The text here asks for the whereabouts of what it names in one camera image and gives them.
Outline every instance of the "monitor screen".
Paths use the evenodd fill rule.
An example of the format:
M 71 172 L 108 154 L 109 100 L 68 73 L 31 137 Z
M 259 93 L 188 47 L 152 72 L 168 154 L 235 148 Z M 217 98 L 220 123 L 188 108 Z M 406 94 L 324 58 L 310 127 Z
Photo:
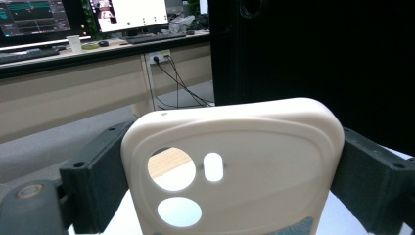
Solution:
M 89 0 L 100 32 L 168 24 L 164 0 Z
M 80 0 L 0 0 L 0 31 L 1 51 L 89 37 Z

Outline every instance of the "oval hole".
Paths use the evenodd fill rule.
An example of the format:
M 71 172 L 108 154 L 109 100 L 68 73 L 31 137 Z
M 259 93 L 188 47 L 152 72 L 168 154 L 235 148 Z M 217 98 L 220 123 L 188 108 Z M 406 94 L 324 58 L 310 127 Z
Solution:
M 223 159 L 216 153 L 209 153 L 204 158 L 205 178 L 217 182 L 223 178 Z
M 185 189 L 196 176 L 193 160 L 177 148 L 156 151 L 149 159 L 148 170 L 155 183 L 168 191 Z
M 202 217 L 202 209 L 195 201 L 187 198 L 168 198 L 159 203 L 159 216 L 175 227 L 189 227 Z

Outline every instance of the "electrical outlet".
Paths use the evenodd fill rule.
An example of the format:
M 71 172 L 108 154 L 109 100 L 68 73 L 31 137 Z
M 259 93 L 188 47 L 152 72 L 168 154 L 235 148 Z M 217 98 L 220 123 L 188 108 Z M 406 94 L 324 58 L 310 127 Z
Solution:
M 149 53 L 150 65 L 156 64 L 155 57 L 159 58 L 159 63 L 168 61 L 168 58 L 165 56 L 170 55 L 170 50 L 163 50 L 158 52 Z

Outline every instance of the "white cup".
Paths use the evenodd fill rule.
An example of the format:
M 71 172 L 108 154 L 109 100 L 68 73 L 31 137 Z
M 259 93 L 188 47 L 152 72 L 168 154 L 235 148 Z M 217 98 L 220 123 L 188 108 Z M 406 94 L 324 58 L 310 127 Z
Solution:
M 75 36 L 67 36 L 67 40 L 69 42 L 69 46 L 72 49 L 74 54 L 82 53 L 82 45 L 80 44 L 80 39 L 78 35 Z

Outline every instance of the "screw hole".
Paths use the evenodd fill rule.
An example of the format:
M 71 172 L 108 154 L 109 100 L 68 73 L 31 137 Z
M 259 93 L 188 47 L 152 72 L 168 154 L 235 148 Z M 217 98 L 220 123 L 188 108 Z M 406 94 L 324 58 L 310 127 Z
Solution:
M 74 164 L 73 166 L 76 167 L 76 168 L 79 168 L 79 167 L 82 167 L 84 165 L 85 165 L 85 162 L 79 162 L 79 163 Z

